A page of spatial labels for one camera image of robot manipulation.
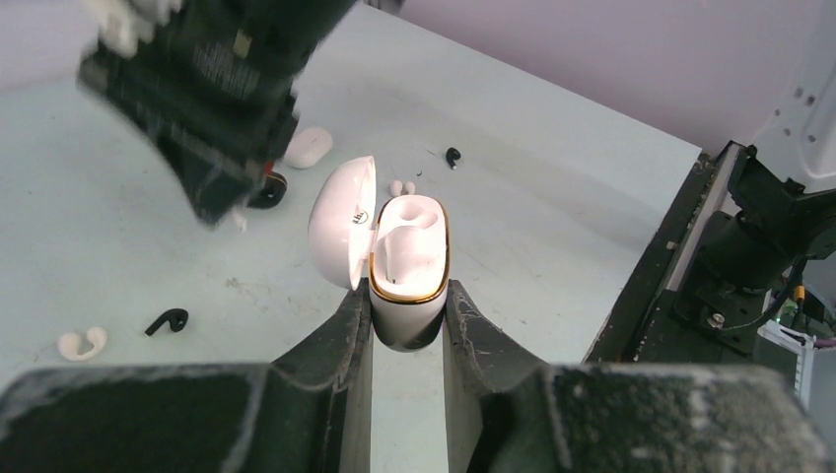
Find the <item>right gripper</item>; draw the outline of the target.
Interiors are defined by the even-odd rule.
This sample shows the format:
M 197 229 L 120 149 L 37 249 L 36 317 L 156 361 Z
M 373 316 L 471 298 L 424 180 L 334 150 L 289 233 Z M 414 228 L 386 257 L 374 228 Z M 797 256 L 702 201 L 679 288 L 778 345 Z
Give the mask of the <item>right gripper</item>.
M 293 84 L 349 1 L 183 1 L 123 58 L 97 38 L 78 80 L 148 135 L 215 226 L 263 185 L 294 133 Z

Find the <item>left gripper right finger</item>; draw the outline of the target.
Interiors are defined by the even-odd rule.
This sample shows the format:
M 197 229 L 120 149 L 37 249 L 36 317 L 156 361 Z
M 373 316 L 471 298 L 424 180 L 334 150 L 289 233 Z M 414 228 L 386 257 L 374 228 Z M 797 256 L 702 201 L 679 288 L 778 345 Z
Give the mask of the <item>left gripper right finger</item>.
M 461 282 L 442 327 L 452 472 L 831 472 L 784 380 L 757 366 L 551 365 Z

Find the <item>white gold-trimmed charging case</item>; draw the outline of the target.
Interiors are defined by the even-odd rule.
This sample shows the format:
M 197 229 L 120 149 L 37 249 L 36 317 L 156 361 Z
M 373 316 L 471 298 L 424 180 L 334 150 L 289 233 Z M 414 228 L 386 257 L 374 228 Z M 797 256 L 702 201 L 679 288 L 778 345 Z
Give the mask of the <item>white gold-trimmed charging case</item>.
M 336 168 L 314 201 L 308 242 L 317 272 L 334 286 L 367 282 L 375 332 L 398 352 L 418 351 L 437 336 L 451 271 L 449 217 L 418 194 L 377 205 L 373 157 Z

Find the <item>white stem earbud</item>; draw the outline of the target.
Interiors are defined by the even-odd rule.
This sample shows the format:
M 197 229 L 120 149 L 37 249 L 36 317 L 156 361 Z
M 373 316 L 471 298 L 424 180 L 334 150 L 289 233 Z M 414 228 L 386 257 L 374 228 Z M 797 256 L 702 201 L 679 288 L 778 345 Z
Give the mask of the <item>white stem earbud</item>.
M 434 277 L 438 254 L 425 230 L 396 227 L 377 244 L 376 274 L 395 286 L 427 286 Z

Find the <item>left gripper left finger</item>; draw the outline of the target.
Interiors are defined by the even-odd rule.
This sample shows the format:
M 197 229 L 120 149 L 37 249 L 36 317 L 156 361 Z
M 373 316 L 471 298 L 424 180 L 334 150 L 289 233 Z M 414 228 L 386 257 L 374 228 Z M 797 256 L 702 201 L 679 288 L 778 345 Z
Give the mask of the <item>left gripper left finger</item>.
M 369 285 L 270 363 L 49 369 L 1 398 L 5 472 L 367 472 Z

